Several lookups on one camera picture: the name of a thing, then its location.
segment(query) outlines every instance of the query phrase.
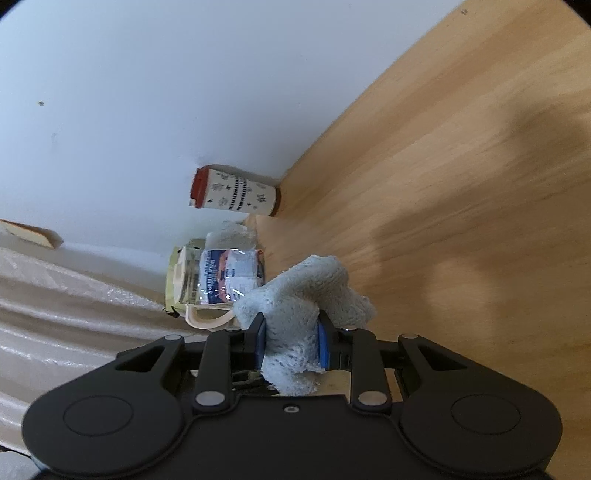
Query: wall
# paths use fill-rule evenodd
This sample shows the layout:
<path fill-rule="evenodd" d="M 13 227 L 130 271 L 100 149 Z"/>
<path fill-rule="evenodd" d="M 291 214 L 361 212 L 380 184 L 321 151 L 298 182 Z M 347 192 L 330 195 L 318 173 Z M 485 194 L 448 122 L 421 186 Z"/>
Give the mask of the wall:
<path fill-rule="evenodd" d="M 24 0 L 0 23 L 0 218 L 161 271 L 244 218 L 188 207 L 198 164 L 280 179 L 456 4 Z"/>
<path fill-rule="evenodd" d="M 541 391 L 564 424 L 550 473 L 589 478 L 591 29 L 561 1 L 462 8 L 290 170 L 256 219 L 267 272 L 337 255 L 378 338 Z"/>

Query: wood grain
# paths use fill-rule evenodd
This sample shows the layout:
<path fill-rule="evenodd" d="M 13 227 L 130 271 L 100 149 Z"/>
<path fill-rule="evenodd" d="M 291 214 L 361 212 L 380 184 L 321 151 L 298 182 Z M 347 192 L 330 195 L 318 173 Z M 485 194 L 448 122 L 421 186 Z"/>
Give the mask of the wood grain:
<path fill-rule="evenodd" d="M 555 402 L 549 471 L 587 478 L 591 31 L 557 0 L 462 8 L 286 176 L 256 220 L 267 271 L 337 255 L 379 337 L 417 332 Z"/>

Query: beige curtain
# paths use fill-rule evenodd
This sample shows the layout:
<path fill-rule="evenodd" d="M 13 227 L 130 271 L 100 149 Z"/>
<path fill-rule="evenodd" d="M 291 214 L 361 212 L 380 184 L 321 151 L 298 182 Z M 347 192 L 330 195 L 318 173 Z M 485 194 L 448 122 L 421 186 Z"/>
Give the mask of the beige curtain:
<path fill-rule="evenodd" d="M 124 288 L 0 248 L 0 445 L 27 453 L 20 427 L 31 402 L 117 352 L 169 333 L 204 339 L 162 308 Z"/>

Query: towel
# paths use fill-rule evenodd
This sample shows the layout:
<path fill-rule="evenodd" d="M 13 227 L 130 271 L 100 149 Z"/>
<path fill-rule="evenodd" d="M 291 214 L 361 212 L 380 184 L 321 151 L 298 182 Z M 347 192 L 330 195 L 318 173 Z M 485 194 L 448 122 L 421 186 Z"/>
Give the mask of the towel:
<path fill-rule="evenodd" d="M 317 319 L 324 310 L 339 328 L 365 328 L 375 316 L 367 297 L 348 286 L 349 274 L 336 257 L 312 255 L 234 305 L 243 329 L 262 312 L 267 344 L 261 372 L 282 395 L 314 393 L 324 370 L 318 357 Z"/>

